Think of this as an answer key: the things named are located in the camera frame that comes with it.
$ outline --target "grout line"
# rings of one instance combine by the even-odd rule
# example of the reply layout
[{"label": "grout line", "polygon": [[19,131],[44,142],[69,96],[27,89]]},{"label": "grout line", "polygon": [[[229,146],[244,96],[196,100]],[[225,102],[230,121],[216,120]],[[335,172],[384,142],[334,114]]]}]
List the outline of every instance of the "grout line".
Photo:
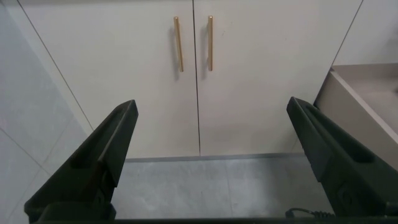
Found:
[{"label": "grout line", "polygon": [[226,173],[226,182],[228,185],[229,207],[231,209],[231,216],[234,217],[234,212],[232,209],[231,189],[229,187],[229,176],[228,176],[228,169],[226,168],[226,161],[224,161],[224,168],[225,168],[225,173]]},{"label": "grout line", "polygon": [[54,63],[55,67],[57,68],[58,72],[61,74],[61,77],[62,77],[63,81],[64,81],[65,84],[67,85],[67,87],[68,87],[70,93],[72,94],[73,98],[75,99],[75,101],[76,101],[77,105],[79,106],[81,112],[82,112],[83,115],[85,116],[88,125],[90,125],[91,129],[94,130],[94,129],[93,129],[93,126],[91,125],[90,121],[89,121],[88,118],[87,118],[87,115],[86,115],[85,112],[83,111],[83,108],[80,106],[79,101],[76,99],[75,94],[72,92],[72,90],[71,90],[70,87],[69,87],[69,84],[67,83],[66,79],[63,77],[62,72],[61,72],[61,70],[59,69],[57,63],[55,62],[54,58],[52,57],[52,55],[51,55],[50,51],[48,50],[47,46],[44,44],[44,41],[43,41],[42,37],[39,35],[39,32],[37,32],[36,27],[33,25],[33,22],[31,21],[31,19],[30,19],[29,16],[27,15],[27,13],[26,13],[24,7],[23,7],[22,4],[19,2],[19,0],[16,0],[16,1],[18,2],[18,4],[19,4],[19,6],[21,7],[21,9],[24,11],[24,14],[25,14],[26,18],[28,19],[29,23],[31,24],[33,30],[35,30],[35,33],[37,34],[37,36],[39,37],[39,39],[40,39],[41,43],[43,44],[45,50],[46,50],[47,53],[49,54],[49,56],[50,56],[52,62]]},{"label": "grout line", "polygon": [[200,123],[199,123],[199,94],[198,94],[198,66],[197,66],[197,37],[195,33],[195,0],[192,0],[193,16],[193,45],[195,47],[195,76],[197,78],[197,110],[198,110],[198,137],[199,137],[199,155],[200,155]]},{"label": "grout line", "polygon": [[13,141],[20,149],[22,149],[24,151],[24,153],[26,153],[40,168],[43,168],[29,153],[27,153],[27,151],[18,144],[17,141],[15,141],[10,135],[8,135],[7,132],[5,132],[5,130],[3,130],[3,128],[0,128],[0,130],[9,138],[11,139],[11,141]]},{"label": "grout line", "polygon": [[9,219],[12,217],[12,215],[13,215],[14,212],[16,211],[16,209],[17,209],[18,205],[21,203],[22,199],[24,199],[24,196],[25,196],[25,194],[26,194],[26,192],[27,192],[27,189],[29,189],[29,187],[33,184],[33,181],[36,179],[36,177],[38,176],[39,172],[40,172],[40,169],[36,172],[36,174],[34,175],[33,179],[31,180],[31,182],[27,185],[27,187],[26,187],[24,193],[21,194],[22,196],[21,196],[20,199],[18,200],[18,202],[17,202],[17,204],[15,205],[15,207],[12,209],[12,211],[11,211],[10,215],[7,217],[5,223],[8,223],[8,222],[9,222]]},{"label": "grout line", "polygon": [[62,130],[61,134],[59,135],[59,137],[57,138],[57,140],[55,141],[54,145],[51,147],[50,152],[47,154],[47,157],[44,159],[43,164],[47,161],[47,159],[49,159],[51,152],[54,150],[55,146],[57,145],[58,141],[61,139],[63,133],[65,132],[65,130],[68,128],[69,124],[72,122],[72,120],[74,119],[74,115],[72,115],[72,117],[70,118],[70,120],[68,121],[67,125],[65,125],[65,128]]},{"label": "grout line", "polygon": [[340,45],[340,47],[339,47],[338,50],[337,50],[335,59],[333,59],[331,65],[330,65],[330,68],[331,68],[331,67],[333,66],[333,64],[335,63],[335,60],[336,60],[336,58],[337,58],[337,55],[338,55],[338,53],[340,52],[340,49],[341,49],[341,47],[342,47],[343,44],[344,44],[344,40],[346,40],[346,37],[347,37],[347,35],[348,35],[348,32],[349,32],[349,30],[351,29],[351,26],[353,25],[353,23],[354,23],[354,21],[355,21],[356,15],[358,14],[359,9],[360,9],[361,6],[362,6],[362,3],[363,3],[363,0],[361,1],[361,4],[359,4],[359,7],[358,7],[358,9],[357,9],[356,12],[355,12],[354,18],[353,18],[353,20],[351,21],[351,24],[350,24],[349,27],[348,27],[347,33],[346,33],[346,35],[344,36],[343,41],[341,42],[341,45]]},{"label": "grout line", "polygon": [[293,151],[294,146],[296,146],[298,140],[299,140],[299,137],[297,136],[296,137],[296,141],[294,141],[294,144],[293,144],[292,148],[289,150],[289,153],[291,153]]}]

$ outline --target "wall tile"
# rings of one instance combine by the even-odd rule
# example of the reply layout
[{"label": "wall tile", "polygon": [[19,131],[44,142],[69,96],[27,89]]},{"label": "wall tile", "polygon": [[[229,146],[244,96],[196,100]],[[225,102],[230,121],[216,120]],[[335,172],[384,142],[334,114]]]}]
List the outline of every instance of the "wall tile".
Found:
[{"label": "wall tile", "polygon": [[0,130],[0,223],[5,223],[40,167]]},{"label": "wall tile", "polygon": [[72,112],[3,5],[0,30],[0,128],[41,164]]},{"label": "wall tile", "polygon": [[49,178],[50,176],[43,169],[40,169],[38,171],[34,180],[32,181],[32,183],[30,183],[28,189],[24,193],[24,196],[19,201],[18,206],[16,207],[16,209],[8,219],[8,224],[29,223],[28,216],[24,212],[25,202],[28,201],[31,198],[31,196],[33,196],[33,194],[35,194],[36,191],[38,191]]},{"label": "wall tile", "polygon": [[78,121],[72,118],[42,167],[48,173],[53,174],[86,138],[87,134]]}]

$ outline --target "brass bar handle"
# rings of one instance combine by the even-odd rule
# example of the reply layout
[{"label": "brass bar handle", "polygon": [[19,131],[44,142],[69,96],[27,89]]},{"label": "brass bar handle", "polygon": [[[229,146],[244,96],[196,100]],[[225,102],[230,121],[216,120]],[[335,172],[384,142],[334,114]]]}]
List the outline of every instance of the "brass bar handle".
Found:
[{"label": "brass bar handle", "polygon": [[207,33],[209,36],[208,40],[208,64],[209,71],[213,71],[213,16],[209,16],[207,24]]},{"label": "brass bar handle", "polygon": [[175,30],[175,40],[177,42],[178,60],[180,61],[180,72],[183,72],[184,71],[184,63],[182,60],[180,21],[178,19],[178,16],[174,17],[174,30]]}]

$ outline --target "white cabinet door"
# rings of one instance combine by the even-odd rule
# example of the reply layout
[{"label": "white cabinet door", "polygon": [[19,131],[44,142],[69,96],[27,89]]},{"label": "white cabinet door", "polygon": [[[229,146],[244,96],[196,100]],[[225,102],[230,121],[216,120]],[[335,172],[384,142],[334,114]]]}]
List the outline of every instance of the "white cabinet door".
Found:
[{"label": "white cabinet door", "polygon": [[289,98],[315,100],[360,3],[194,0],[201,155],[289,152]]},{"label": "white cabinet door", "polygon": [[199,155],[192,1],[20,2],[93,128],[136,100],[127,158]]}]

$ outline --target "white wall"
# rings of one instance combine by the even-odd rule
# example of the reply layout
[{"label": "white wall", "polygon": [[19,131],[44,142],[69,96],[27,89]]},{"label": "white wall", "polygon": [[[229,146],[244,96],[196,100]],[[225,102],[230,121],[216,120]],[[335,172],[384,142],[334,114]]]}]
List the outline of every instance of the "white wall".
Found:
[{"label": "white wall", "polygon": [[85,138],[0,2],[0,223],[28,223],[25,201]]},{"label": "white wall", "polygon": [[398,62],[398,1],[364,0],[334,65]]}]

